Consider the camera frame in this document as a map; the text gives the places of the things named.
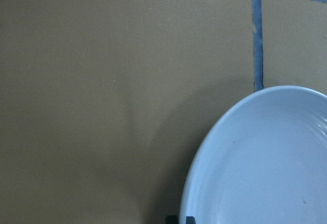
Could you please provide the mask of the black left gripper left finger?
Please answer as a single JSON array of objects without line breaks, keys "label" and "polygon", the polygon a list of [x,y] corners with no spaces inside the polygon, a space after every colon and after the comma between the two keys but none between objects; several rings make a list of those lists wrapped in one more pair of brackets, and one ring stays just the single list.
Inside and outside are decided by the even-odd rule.
[{"label": "black left gripper left finger", "polygon": [[165,217],[165,224],[178,224],[177,215],[168,215]]}]

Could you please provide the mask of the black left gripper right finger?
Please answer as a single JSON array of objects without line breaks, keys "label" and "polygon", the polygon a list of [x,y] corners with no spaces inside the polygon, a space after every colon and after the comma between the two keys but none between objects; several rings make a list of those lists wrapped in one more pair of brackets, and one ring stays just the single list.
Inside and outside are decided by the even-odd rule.
[{"label": "black left gripper right finger", "polygon": [[193,216],[187,216],[185,218],[185,224],[196,224],[196,220]]}]

